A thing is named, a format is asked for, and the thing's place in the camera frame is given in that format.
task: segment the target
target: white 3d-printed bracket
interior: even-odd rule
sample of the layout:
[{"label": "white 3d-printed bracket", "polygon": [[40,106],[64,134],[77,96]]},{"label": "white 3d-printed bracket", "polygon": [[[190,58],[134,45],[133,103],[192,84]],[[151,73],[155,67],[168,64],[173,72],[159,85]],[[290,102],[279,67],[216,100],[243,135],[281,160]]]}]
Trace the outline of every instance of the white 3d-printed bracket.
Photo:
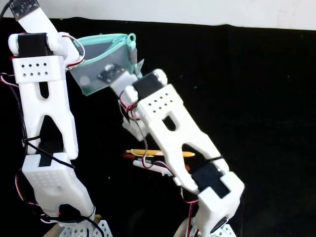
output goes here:
[{"label": "white 3d-printed bracket", "polygon": [[[78,156],[75,119],[69,108],[64,59],[62,56],[15,58],[12,60],[15,80],[19,84],[24,121],[29,138],[39,136],[45,115],[60,130],[64,149],[70,159]],[[47,99],[40,94],[39,82],[46,81]],[[31,141],[38,146],[40,139]],[[35,150],[29,147],[29,153]]]},{"label": "white 3d-printed bracket", "polygon": [[[191,175],[186,171],[182,155],[183,144],[196,149],[206,159],[220,157],[220,153],[211,139],[203,133],[189,112],[183,106],[183,101],[171,84],[163,87],[138,103],[137,110],[141,120],[165,154],[166,163],[175,177],[185,189],[198,194],[198,187]],[[170,131],[163,122],[170,116],[176,125],[175,131]],[[229,172],[224,159],[213,162],[223,174]]]}]

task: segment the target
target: red wire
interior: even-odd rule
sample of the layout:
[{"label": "red wire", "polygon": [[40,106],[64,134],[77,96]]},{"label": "red wire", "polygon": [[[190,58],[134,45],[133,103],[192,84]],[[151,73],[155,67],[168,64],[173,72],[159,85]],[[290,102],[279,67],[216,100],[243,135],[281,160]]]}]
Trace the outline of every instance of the red wire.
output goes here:
[{"label": "red wire", "polygon": [[195,204],[195,202],[190,204],[188,227],[187,227],[187,237],[190,237],[190,230],[191,230],[190,225],[191,225],[191,220],[192,220],[192,212],[193,212],[194,204]]},{"label": "red wire", "polygon": [[195,234],[193,237],[197,237],[198,236],[198,230],[196,230]]}]

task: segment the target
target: robotic arm segment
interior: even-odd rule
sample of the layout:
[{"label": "robotic arm segment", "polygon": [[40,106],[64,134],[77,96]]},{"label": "robotic arm segment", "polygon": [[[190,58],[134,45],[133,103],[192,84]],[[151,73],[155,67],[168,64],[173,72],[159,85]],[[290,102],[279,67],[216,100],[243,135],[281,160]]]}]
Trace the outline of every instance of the robotic arm segment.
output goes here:
[{"label": "robotic arm segment", "polygon": [[[160,85],[156,85],[155,80],[148,76],[141,79],[148,77],[149,81],[144,85],[140,85],[142,82],[136,86],[136,83],[133,84],[138,96],[135,114],[163,151],[176,184],[198,195],[199,210],[193,226],[202,232],[202,237],[208,237],[235,214],[244,184],[229,171],[227,163],[210,138],[194,122],[174,87],[165,85],[164,72],[155,70],[153,74]],[[129,98],[129,102],[135,101],[135,91],[131,89],[125,90],[122,95],[122,98]],[[164,124],[167,116],[176,125],[175,131],[170,131]],[[189,174],[182,155],[183,144],[201,152],[210,163]]]}]

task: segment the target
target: perforated plate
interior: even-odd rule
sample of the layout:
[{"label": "perforated plate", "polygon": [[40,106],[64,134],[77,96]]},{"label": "perforated plate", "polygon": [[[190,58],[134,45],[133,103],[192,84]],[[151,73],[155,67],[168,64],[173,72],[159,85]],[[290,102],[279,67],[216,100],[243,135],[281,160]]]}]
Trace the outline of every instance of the perforated plate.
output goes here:
[{"label": "perforated plate", "polygon": [[[105,220],[101,220],[100,223],[98,224],[98,226],[103,231],[104,237],[113,237],[113,235],[110,231],[110,228],[108,226],[108,223]],[[97,229],[94,229],[93,237],[102,237],[102,235]]]},{"label": "perforated plate", "polygon": [[209,237],[237,237],[230,225],[226,224],[217,231],[210,234]]},{"label": "perforated plate", "polygon": [[[108,223],[105,220],[101,220],[98,226],[103,230],[104,237],[113,237],[111,230],[108,226]],[[102,237],[101,233],[97,230],[81,224],[77,224],[74,228],[65,227],[59,237]]]},{"label": "perforated plate", "polygon": [[12,63],[18,84],[66,78],[62,56],[14,58]]}]

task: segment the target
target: marker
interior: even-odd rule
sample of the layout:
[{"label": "marker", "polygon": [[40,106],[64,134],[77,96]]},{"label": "marker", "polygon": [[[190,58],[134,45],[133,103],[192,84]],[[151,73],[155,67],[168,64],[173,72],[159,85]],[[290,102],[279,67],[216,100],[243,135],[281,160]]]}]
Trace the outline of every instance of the marker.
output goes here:
[{"label": "marker", "polygon": [[[145,151],[146,150],[141,150],[141,149],[131,149],[131,150],[127,150],[126,153],[132,153],[134,155],[143,155],[145,154]],[[146,154],[149,156],[163,156],[163,152],[158,151],[158,150],[147,150]],[[193,152],[182,152],[182,154],[183,154],[183,157],[186,157],[186,158],[195,156]]]}]

